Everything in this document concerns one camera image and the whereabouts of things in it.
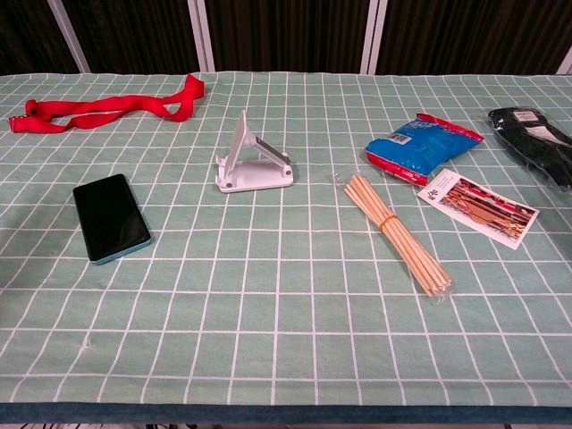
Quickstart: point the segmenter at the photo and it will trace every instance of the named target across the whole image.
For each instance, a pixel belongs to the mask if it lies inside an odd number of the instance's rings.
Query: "phone stand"
[[[239,161],[243,147],[253,147],[263,158]],[[247,126],[247,114],[242,111],[232,135],[229,154],[217,156],[216,184],[221,192],[282,188],[294,182],[288,154],[280,153],[252,134]]]

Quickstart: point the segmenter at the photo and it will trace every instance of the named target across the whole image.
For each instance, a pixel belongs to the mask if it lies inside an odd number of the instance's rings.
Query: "table edge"
[[[0,423],[572,424],[570,407],[0,403]]]

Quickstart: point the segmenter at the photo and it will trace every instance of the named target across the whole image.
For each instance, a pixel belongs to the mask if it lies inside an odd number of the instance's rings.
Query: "black bag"
[[[572,139],[538,109],[507,107],[491,110],[489,119],[502,141],[527,165],[543,171],[564,190],[572,188]]]

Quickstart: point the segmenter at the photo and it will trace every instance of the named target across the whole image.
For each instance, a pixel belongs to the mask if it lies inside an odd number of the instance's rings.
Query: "plastic bag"
[[[553,187],[572,189],[572,139],[554,121],[533,107],[491,110],[489,120],[500,140],[526,166],[538,168]]]
[[[430,114],[393,133],[372,141],[366,147],[367,159],[401,179],[426,185],[427,176],[448,159],[483,140],[483,136]]]

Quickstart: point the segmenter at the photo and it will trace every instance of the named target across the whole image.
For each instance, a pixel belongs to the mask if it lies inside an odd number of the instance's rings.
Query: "red lanyard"
[[[168,121],[183,122],[193,114],[193,101],[205,94],[205,82],[187,75],[185,88],[168,97],[117,96],[95,101],[36,101],[26,102],[26,115],[8,119],[13,132],[57,133],[77,127],[83,130],[100,127],[135,110],[145,110]],[[181,103],[175,113],[164,105]],[[92,112],[112,112],[91,114]],[[74,116],[65,125],[51,123],[52,118]]]

